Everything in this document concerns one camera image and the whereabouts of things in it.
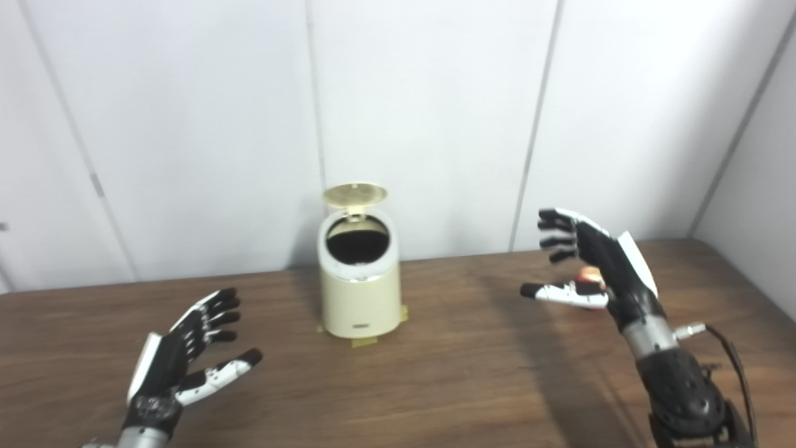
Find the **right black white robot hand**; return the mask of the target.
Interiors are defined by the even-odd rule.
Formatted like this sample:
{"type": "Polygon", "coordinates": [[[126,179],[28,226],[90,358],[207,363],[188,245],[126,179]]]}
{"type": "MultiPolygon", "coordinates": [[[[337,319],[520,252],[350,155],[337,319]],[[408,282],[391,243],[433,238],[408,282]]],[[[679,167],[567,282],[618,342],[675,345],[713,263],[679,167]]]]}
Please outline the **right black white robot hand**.
{"type": "Polygon", "coordinates": [[[588,217],[563,208],[539,210],[537,226],[565,233],[540,241],[541,248],[555,250],[549,256],[552,264],[580,259],[599,269],[603,286],[586,281],[525,283],[520,289],[522,297],[581,308],[604,307],[619,331],[646,317],[667,317],[646,259],[629,232],[614,237],[588,217]]]}

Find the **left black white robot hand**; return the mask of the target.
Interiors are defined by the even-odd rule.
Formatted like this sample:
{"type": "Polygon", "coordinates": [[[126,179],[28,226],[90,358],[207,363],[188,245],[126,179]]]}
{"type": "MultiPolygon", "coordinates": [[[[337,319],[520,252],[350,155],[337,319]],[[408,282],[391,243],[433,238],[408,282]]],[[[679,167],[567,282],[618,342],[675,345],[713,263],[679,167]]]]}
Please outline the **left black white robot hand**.
{"type": "Polygon", "coordinates": [[[121,442],[166,445],[187,406],[221,391],[261,362],[261,351],[252,348],[211,368],[188,371],[211,345],[236,340],[237,333],[222,326],[241,320],[239,306],[236,287],[226,287],[188,306],[164,335],[147,335],[127,391],[121,442]]]}

